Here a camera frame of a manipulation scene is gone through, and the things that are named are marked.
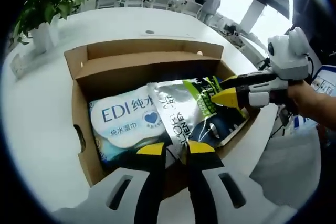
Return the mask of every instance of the wet wipes package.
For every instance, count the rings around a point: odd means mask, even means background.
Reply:
[[[148,83],[148,88],[173,142],[169,149],[180,157],[188,140],[225,145],[248,119],[247,111],[211,101],[221,91],[216,77]]]
[[[147,86],[89,103],[93,134],[103,163],[129,150],[164,142],[165,128]]]

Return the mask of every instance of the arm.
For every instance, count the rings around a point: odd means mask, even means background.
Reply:
[[[319,94],[306,82],[288,87],[288,97],[298,106],[300,115],[336,131],[336,98]]]

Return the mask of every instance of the table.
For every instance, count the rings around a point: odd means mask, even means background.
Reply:
[[[252,40],[239,35],[240,39],[243,41],[244,46],[240,51],[255,65],[257,66],[263,60],[268,57],[268,53],[261,48],[259,45],[254,43]]]
[[[58,26],[59,45],[41,55],[49,63],[16,81],[9,68],[12,58],[34,48],[33,43],[18,45],[4,62],[1,87],[8,148],[28,188],[49,211],[76,206],[87,198],[89,190],[77,157],[80,144],[72,126],[72,79],[64,51],[106,40],[196,40],[223,45],[222,59],[234,73],[256,71],[221,35],[181,13],[150,8],[107,8],[72,15],[67,21],[60,20]],[[276,112],[275,105],[261,110],[245,137],[224,158],[225,165],[250,175],[267,144]],[[184,190],[162,202],[160,223],[168,223],[173,216],[177,223],[192,218],[187,193]]]
[[[98,0],[84,0],[84,3],[80,5],[80,11],[85,12],[88,10],[94,10],[97,8]]]

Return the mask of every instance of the open cardboard box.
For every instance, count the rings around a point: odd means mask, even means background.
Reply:
[[[148,82],[212,75],[225,80],[234,73],[221,61],[222,53],[223,46],[220,45],[168,39],[106,41],[66,51],[65,57],[74,80],[72,117],[81,144],[78,157],[89,185],[108,175],[100,163],[91,130],[90,101],[125,93]],[[227,145],[217,150],[221,158],[239,142],[253,123],[258,111],[249,112],[250,119],[245,126]],[[182,177],[179,174],[181,171],[168,170],[167,173]],[[174,178],[175,187],[183,187],[184,183],[178,183]]]

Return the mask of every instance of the window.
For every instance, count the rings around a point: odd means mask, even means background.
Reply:
[[[251,33],[267,46],[269,37],[285,34],[292,25],[284,15],[267,5],[252,27]]]
[[[220,0],[218,12],[240,24],[253,0]]]

